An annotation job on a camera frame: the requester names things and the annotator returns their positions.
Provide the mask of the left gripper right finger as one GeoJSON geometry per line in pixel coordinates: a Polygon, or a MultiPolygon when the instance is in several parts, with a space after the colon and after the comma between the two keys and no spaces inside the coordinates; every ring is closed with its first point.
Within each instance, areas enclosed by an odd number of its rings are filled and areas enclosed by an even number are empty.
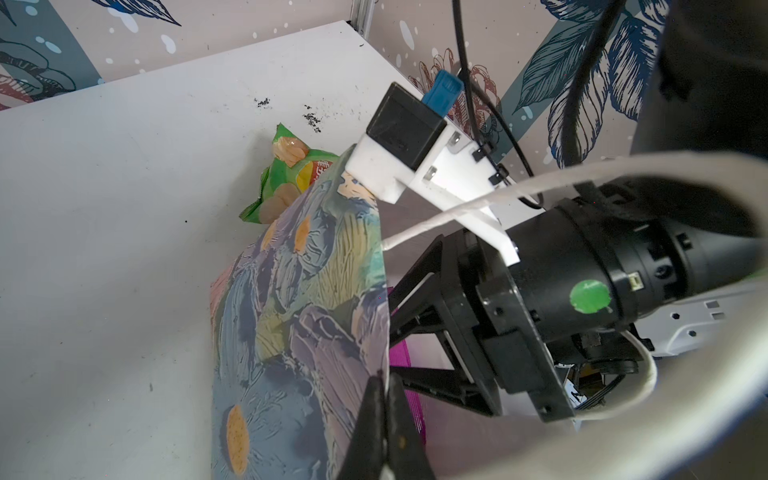
{"type": "Polygon", "coordinates": [[[385,466],[392,479],[435,479],[412,418],[402,379],[391,374],[385,399],[385,466]]]}

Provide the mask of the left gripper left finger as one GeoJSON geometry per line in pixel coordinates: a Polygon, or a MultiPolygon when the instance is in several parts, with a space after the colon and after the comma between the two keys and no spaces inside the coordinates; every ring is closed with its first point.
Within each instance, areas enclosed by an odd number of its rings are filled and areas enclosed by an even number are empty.
{"type": "Polygon", "coordinates": [[[337,479],[378,480],[387,459],[386,438],[385,382],[381,376],[372,376],[366,384],[357,423],[337,479]]]}

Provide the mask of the green chips bag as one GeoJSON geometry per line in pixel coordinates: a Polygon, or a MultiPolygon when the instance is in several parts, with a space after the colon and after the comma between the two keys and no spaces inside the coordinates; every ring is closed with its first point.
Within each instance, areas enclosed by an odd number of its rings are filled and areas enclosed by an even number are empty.
{"type": "Polygon", "coordinates": [[[309,147],[282,123],[276,127],[272,153],[273,162],[260,178],[258,199],[239,214],[244,222],[274,222],[338,159],[309,147]]]}

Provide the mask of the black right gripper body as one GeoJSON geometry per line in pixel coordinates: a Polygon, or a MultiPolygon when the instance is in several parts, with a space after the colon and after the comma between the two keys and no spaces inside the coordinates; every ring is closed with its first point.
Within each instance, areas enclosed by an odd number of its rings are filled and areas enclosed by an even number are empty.
{"type": "Polygon", "coordinates": [[[443,238],[443,300],[457,367],[447,401],[501,416],[501,394],[525,393],[544,422],[575,412],[500,254],[467,230],[443,238]]]}

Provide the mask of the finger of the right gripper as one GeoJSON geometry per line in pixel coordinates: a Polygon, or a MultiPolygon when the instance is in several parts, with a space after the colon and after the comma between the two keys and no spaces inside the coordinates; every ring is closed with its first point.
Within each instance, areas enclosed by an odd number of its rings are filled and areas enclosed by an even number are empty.
{"type": "Polygon", "coordinates": [[[392,366],[404,388],[487,417],[501,415],[498,388],[491,383],[473,383],[462,371],[392,366]]]}
{"type": "Polygon", "coordinates": [[[389,343],[434,334],[449,347],[449,299],[456,290],[456,234],[439,235],[395,286],[389,297],[389,343]]]}

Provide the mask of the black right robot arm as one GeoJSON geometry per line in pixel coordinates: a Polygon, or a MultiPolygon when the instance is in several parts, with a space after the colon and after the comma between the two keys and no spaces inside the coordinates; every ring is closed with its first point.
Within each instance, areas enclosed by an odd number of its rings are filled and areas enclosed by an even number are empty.
{"type": "MultiPolygon", "coordinates": [[[[631,147],[689,175],[715,154],[767,157],[767,5],[675,1],[631,147]]],[[[435,335],[449,369],[399,367],[410,391],[481,414],[526,394],[546,422],[594,413],[660,341],[636,322],[754,273],[753,218],[713,183],[622,175],[511,227],[504,266],[477,234],[437,238],[395,288],[390,341],[435,335]]]]}

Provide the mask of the floral paper gift bag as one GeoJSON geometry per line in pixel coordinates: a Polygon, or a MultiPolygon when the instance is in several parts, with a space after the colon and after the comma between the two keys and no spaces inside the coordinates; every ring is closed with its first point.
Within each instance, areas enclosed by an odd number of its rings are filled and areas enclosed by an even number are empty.
{"type": "MultiPolygon", "coordinates": [[[[392,366],[449,369],[433,334],[389,343],[389,297],[439,235],[468,230],[415,194],[389,204],[345,170],[351,146],[244,250],[211,290],[214,351],[212,475],[216,479],[333,479],[344,462],[366,384],[392,366]]],[[[753,218],[766,250],[767,164],[715,154],[689,175],[650,156],[570,166],[503,186],[488,203],[508,230],[577,196],[577,185],[622,175],[691,176],[713,183],[753,218]]],[[[641,479],[676,464],[726,428],[763,383],[767,299],[760,296],[711,347],[696,353],[665,387],[652,367],[626,377],[591,414],[587,445],[558,440],[522,460],[514,475],[641,479]]]]}

